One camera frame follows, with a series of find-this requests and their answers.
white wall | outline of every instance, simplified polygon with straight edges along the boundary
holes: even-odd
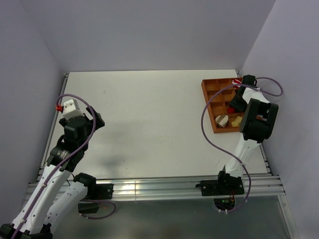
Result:
[[[317,0],[277,0],[243,67],[243,74],[273,77],[284,87],[282,97],[269,97],[280,108],[264,146],[307,239],[319,232],[318,9]]]
[[[35,180],[62,74],[21,3],[0,1],[0,225]]]
[[[275,0],[21,0],[69,71],[241,69]]]

purple cable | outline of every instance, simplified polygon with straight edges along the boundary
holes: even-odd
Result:
[[[89,217],[85,214],[81,214],[82,217],[86,218],[86,219],[91,219],[91,220],[100,220],[100,219],[104,219],[104,218],[108,218],[109,216],[113,215],[114,212],[116,211],[116,204],[111,202],[111,201],[104,201],[104,200],[82,200],[82,202],[89,202],[89,203],[108,203],[108,204],[111,204],[114,209],[109,213],[107,214],[106,216],[103,216],[103,217],[99,217],[99,218],[94,218],[94,217]]]
[[[74,152],[72,152],[68,157],[66,157],[64,160],[62,160],[53,170],[52,172],[47,176],[47,178],[45,179],[44,181],[44,184],[47,185],[48,182],[50,181],[51,177],[53,176],[53,174],[59,170],[59,168],[65,163],[67,162],[70,158],[72,158],[75,154],[77,154],[85,145],[88,144],[88,142],[90,141],[90,139],[92,138],[93,136],[93,133],[95,131],[95,126],[96,126],[96,118],[95,118],[95,115],[94,115],[94,111],[92,109],[92,107],[82,98],[78,97],[78,96],[75,96],[75,95],[72,95],[72,94],[64,94],[64,95],[60,95],[58,97],[58,99],[56,100],[56,105],[58,106],[59,105],[59,101],[60,99],[62,99],[63,97],[65,96],[69,96],[69,97],[73,97],[73,98],[76,98],[78,100],[80,100],[81,102],[83,102],[90,110],[91,114],[92,114],[92,117],[93,117],[93,128],[92,128],[92,131],[89,135],[89,137],[87,138],[87,140],[77,149],[75,150]],[[38,193],[36,194],[36,196],[34,197],[32,203],[30,204],[30,207],[28,208],[28,210],[26,211],[26,213],[24,214],[24,217],[22,218],[23,220],[26,220],[27,217],[30,215],[33,207],[35,206],[36,202],[38,201],[39,197],[41,196],[42,192],[44,190],[44,187],[41,187],[40,190],[38,191]],[[23,226],[23,223],[20,223],[19,226],[16,228],[14,234],[12,235],[12,239],[14,239],[16,237],[16,235],[19,233],[19,231],[21,230]]]
[[[250,88],[250,89],[252,89],[252,90],[254,90],[254,91],[259,91],[259,90],[260,90],[261,92],[263,92],[263,93],[265,93],[265,94],[268,94],[268,95],[271,95],[271,96],[281,96],[281,95],[283,94],[284,90],[283,90],[282,86],[279,84],[279,82],[277,82],[276,80],[274,80],[274,79],[272,79],[272,78],[267,78],[267,77],[259,77],[259,78],[256,78],[256,79],[268,79],[268,80],[271,80],[271,81],[275,82],[275,83],[280,87],[281,93],[280,93],[279,95],[275,95],[275,94],[269,93],[269,92],[267,92],[267,91],[263,91],[263,90],[261,90],[261,89],[256,89],[256,88],[253,88],[253,87],[251,87],[251,86],[244,85],[244,84],[234,84],[234,85],[230,85],[230,86],[225,87],[224,89],[221,89],[221,90],[218,91],[215,95],[213,95],[212,98],[210,98],[210,100],[207,102],[207,104],[206,104],[206,106],[205,106],[205,108],[204,108],[204,110],[203,110],[203,113],[202,113],[202,115],[201,115],[201,120],[200,120],[201,131],[202,131],[202,133],[203,133],[205,139],[207,140],[207,142],[210,143],[210,144],[211,144],[212,146],[214,146],[215,148],[221,150],[222,152],[227,153],[227,154],[229,154],[230,156],[234,157],[234,158],[242,165],[242,167],[243,167],[245,173],[247,174],[248,180],[249,180],[248,191],[247,191],[247,194],[246,194],[244,200],[241,202],[241,204],[239,204],[239,206],[235,207],[235,208],[232,209],[232,210],[229,210],[228,212],[233,212],[233,211],[239,209],[239,208],[247,201],[247,199],[248,199],[248,197],[249,197],[249,194],[250,194],[250,190],[251,190],[251,177],[250,177],[250,174],[249,174],[248,171],[247,171],[246,166],[243,164],[243,162],[242,162],[237,156],[235,156],[235,155],[232,154],[231,152],[229,152],[229,151],[227,151],[227,150],[225,150],[225,149],[223,149],[223,148],[217,146],[216,144],[214,144],[212,141],[209,140],[209,138],[207,137],[207,135],[206,135],[206,133],[205,133],[205,130],[204,130],[204,115],[205,115],[205,112],[206,112],[206,110],[207,110],[209,104],[212,102],[212,100],[213,100],[217,95],[219,95],[220,93],[222,93],[224,90],[227,90],[227,89],[232,88],[232,87],[235,87],[235,86],[242,86],[242,87]]]
[[[281,96],[281,95],[284,93],[283,87],[279,84],[278,81],[274,80],[273,78],[269,78],[269,77],[257,77],[256,80],[258,80],[258,79],[271,80],[271,81],[275,82],[275,83],[279,86],[279,88],[280,88],[280,94],[279,94],[279,95],[275,95],[275,94],[273,94],[273,93],[270,93],[270,92],[268,92],[268,91],[263,91],[263,90],[260,90],[261,92],[264,92],[265,94],[268,94],[268,95],[271,95],[271,96],[276,96],[276,97]]]

